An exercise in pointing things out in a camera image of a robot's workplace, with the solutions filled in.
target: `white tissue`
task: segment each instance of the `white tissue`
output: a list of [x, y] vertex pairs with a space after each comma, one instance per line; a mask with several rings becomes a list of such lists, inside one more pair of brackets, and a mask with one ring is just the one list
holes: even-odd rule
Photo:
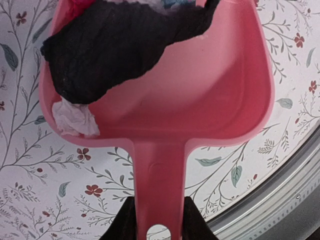
[[95, 116], [90, 112], [88, 105], [72, 104], [62, 98], [52, 106], [52, 115], [61, 135], [85, 137], [99, 136], [99, 127]]

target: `pink handle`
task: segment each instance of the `pink handle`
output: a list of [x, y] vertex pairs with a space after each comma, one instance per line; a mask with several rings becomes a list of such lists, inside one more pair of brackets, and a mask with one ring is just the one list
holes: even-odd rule
[[182, 143], [134, 143], [137, 240], [146, 240], [154, 225], [164, 225], [171, 240], [182, 239], [186, 158]]

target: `red cloth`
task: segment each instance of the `red cloth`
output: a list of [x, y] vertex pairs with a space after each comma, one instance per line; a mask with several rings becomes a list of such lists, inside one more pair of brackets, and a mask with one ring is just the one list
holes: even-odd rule
[[96, 0], [69, 0], [72, 7], [69, 11], [70, 16], [74, 19], [83, 14], [84, 11], [91, 6]]

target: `floral tablecloth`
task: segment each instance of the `floral tablecloth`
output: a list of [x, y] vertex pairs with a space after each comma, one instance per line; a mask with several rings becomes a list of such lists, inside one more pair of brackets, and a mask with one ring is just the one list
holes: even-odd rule
[[[132, 159], [124, 150], [72, 145], [42, 116], [39, 48], [56, 5], [0, 0], [0, 240], [98, 239], [134, 194]], [[320, 119], [318, 0], [256, 0], [256, 7], [272, 62], [275, 106], [254, 139], [189, 156], [185, 194], [206, 220], [274, 173]], [[147, 237], [168, 235], [157, 227]]]

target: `dustpan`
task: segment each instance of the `dustpan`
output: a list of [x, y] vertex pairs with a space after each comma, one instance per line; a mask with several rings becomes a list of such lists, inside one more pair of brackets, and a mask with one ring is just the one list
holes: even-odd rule
[[[53, 34], [69, 21], [70, 7], [68, 0], [59, 1]], [[89, 106], [99, 137], [61, 137], [85, 147], [125, 149], [133, 158], [137, 239], [146, 240], [149, 228], [164, 225], [171, 240], [180, 240], [187, 156], [201, 146], [231, 146], [254, 137], [271, 115], [274, 96], [254, 0], [221, 0], [204, 35], [168, 46], [151, 71]], [[39, 98], [59, 134], [52, 105], [61, 98], [48, 63]]]

